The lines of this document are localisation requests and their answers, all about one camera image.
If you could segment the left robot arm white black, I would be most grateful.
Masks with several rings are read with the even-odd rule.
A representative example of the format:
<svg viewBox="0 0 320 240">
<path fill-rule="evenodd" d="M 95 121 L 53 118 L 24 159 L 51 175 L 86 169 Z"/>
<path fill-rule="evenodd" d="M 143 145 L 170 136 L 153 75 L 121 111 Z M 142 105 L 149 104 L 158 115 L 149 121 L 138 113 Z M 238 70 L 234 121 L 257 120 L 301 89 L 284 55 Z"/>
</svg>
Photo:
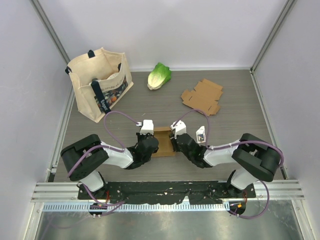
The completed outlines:
<svg viewBox="0 0 320 240">
<path fill-rule="evenodd" d="M 80 182 L 80 193 L 88 198 L 102 199 L 108 190 L 107 183 L 97 168 L 103 164 L 125 170 L 139 168 L 151 160 L 159 149 L 159 141 L 151 134 L 137 135 L 137 143 L 128 148 L 118 148 L 91 134 L 67 147 L 60 156 L 72 182 Z"/>
</svg>

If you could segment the brown cardboard box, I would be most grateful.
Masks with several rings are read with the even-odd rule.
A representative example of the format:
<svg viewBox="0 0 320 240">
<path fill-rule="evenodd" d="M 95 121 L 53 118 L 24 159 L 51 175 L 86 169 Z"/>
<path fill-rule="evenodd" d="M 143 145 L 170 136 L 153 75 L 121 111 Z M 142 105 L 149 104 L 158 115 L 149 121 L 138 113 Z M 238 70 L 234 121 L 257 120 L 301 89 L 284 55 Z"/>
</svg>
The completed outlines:
<svg viewBox="0 0 320 240">
<path fill-rule="evenodd" d="M 170 134 L 172 133 L 169 126 L 155 127 L 154 137 L 158 140 L 158 150 L 152 154 L 152 157 L 173 157 L 176 155 L 174 151 Z"/>
</svg>

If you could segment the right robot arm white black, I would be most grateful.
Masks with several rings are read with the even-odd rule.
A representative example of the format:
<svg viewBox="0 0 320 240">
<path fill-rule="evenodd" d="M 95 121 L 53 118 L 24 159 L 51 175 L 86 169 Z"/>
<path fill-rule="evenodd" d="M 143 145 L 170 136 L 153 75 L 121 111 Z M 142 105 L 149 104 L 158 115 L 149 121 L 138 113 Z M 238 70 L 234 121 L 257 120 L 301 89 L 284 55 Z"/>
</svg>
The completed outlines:
<svg viewBox="0 0 320 240">
<path fill-rule="evenodd" d="M 183 155 L 199 168 L 211 168 L 220 164 L 237 163 L 225 186 L 226 193 L 239 198 L 247 186 L 257 182 L 272 182 L 277 169 L 284 162 L 282 151 L 250 133 L 239 140 L 220 146 L 204 146 L 187 133 L 169 135 L 173 150 Z"/>
</svg>

